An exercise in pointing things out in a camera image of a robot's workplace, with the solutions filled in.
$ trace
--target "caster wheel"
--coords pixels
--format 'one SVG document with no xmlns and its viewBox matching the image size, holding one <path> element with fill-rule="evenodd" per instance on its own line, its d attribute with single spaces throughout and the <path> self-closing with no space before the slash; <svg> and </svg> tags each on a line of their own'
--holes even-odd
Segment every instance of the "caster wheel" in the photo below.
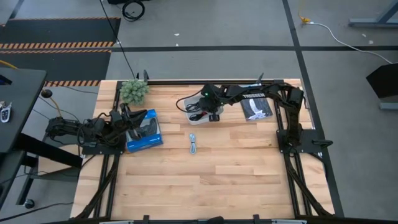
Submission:
<svg viewBox="0 0 398 224">
<path fill-rule="evenodd" d="M 25 203 L 24 203 L 24 207 L 26 209 L 31 209 L 31 208 L 35 207 L 35 202 L 31 199 L 26 199 Z"/>
</svg>

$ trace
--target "wooden table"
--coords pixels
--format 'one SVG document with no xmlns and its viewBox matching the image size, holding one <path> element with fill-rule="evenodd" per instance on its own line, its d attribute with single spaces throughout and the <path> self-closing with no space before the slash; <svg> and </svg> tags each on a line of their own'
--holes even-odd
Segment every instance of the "wooden table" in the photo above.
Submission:
<svg viewBox="0 0 398 224">
<path fill-rule="evenodd" d="M 301 86 L 299 79 L 285 82 Z M 117 81 L 102 81 L 93 117 L 113 107 Z M 150 86 L 143 106 L 156 109 L 164 139 L 161 146 L 133 154 L 119 162 L 112 220 L 187 220 L 223 216 L 227 219 L 293 218 L 282 154 L 278 150 L 275 116 L 246 122 L 241 105 L 225 106 L 221 121 L 189 125 L 176 109 L 177 99 L 197 92 L 203 85 Z M 273 102 L 268 99 L 275 114 Z M 302 106 L 300 122 L 312 128 L 309 111 Z M 197 137 L 197 153 L 189 152 L 188 135 Z M 324 208 L 333 213 L 322 163 L 302 154 L 309 190 Z M 103 156 L 96 156 L 82 169 L 71 217 L 78 215 L 98 188 Z M 299 188 L 298 200 L 303 214 Z M 108 193 L 102 200 L 105 213 Z"/>
</svg>

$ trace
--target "blue box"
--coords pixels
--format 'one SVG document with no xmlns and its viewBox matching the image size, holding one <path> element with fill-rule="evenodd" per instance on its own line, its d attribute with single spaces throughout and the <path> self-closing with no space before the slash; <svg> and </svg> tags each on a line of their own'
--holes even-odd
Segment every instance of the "blue box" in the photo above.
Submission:
<svg viewBox="0 0 398 224">
<path fill-rule="evenodd" d="M 154 132 L 155 134 L 146 135 L 147 132 L 145 132 L 145 130 L 149 130 L 149 132 Z M 142 121 L 140 128 L 136 129 L 136 131 L 126 131 L 126 136 L 126 146 L 129 152 L 137 152 L 149 147 L 163 144 L 160 126 L 157 122 L 155 110 L 148 110 L 148 113 Z"/>
</svg>

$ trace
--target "black desk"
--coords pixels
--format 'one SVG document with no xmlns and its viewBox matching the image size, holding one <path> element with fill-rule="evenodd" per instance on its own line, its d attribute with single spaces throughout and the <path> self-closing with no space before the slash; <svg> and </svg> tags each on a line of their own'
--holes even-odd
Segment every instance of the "black desk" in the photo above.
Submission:
<svg viewBox="0 0 398 224">
<path fill-rule="evenodd" d="M 79 156 L 63 151 L 28 135 L 22 134 L 30 112 L 43 88 L 47 72 L 0 68 L 0 74 L 12 81 L 11 85 L 0 85 L 0 101 L 12 102 L 11 118 L 0 123 L 0 208 L 14 181 L 20 165 L 35 167 L 37 158 L 27 155 L 31 152 L 72 167 L 81 167 Z M 17 204 L 23 204 L 32 185 L 28 176 Z"/>
</svg>

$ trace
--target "gray floor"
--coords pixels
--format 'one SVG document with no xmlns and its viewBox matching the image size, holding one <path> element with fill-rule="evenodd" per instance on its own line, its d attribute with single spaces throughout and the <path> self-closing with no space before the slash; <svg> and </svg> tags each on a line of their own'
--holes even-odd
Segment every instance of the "gray floor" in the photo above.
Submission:
<svg viewBox="0 0 398 224">
<path fill-rule="evenodd" d="M 0 0 L 0 24 L 7 21 L 16 2 Z M 337 38 L 348 44 L 398 45 L 398 29 L 347 26 L 350 17 L 376 17 L 389 3 L 388 0 L 306 0 L 301 15 L 328 25 Z M 104 4 L 109 16 L 121 15 L 116 6 Z M 124 47 L 292 45 L 279 0 L 152 0 L 144 4 L 146 13 L 141 20 L 133 23 L 122 20 L 119 38 Z M 299 2 L 289 0 L 289 4 L 301 45 L 338 45 L 326 29 L 301 26 L 297 17 Z M 101 16 L 97 0 L 25 0 L 17 14 L 20 18 Z M 378 53 L 398 62 L 397 51 Z M 394 139 L 398 132 L 398 112 L 379 110 L 379 101 L 365 79 L 385 62 L 360 52 L 304 52 L 303 55 L 326 137 L 334 141 L 330 154 L 345 215 L 398 220 L 398 154 Z M 264 78 L 301 77 L 295 52 L 287 51 L 129 52 L 127 57 L 135 72 L 146 69 L 151 78 L 255 78 L 262 72 Z M 122 53 L 112 53 L 106 78 L 130 76 Z M 61 108 L 68 106 L 80 119 L 91 116 L 95 95 L 65 88 L 52 90 Z M 56 115 L 41 101 L 35 109 L 49 117 Z M 24 132 L 41 139 L 46 122 L 32 113 Z M 22 183 L 23 177 L 15 181 L 0 217 L 25 211 L 14 205 Z M 37 207 L 71 202 L 75 186 L 71 182 L 35 180 L 29 198 L 37 202 Z M 6 223 L 65 220 L 70 208 L 54 207 Z"/>
</svg>

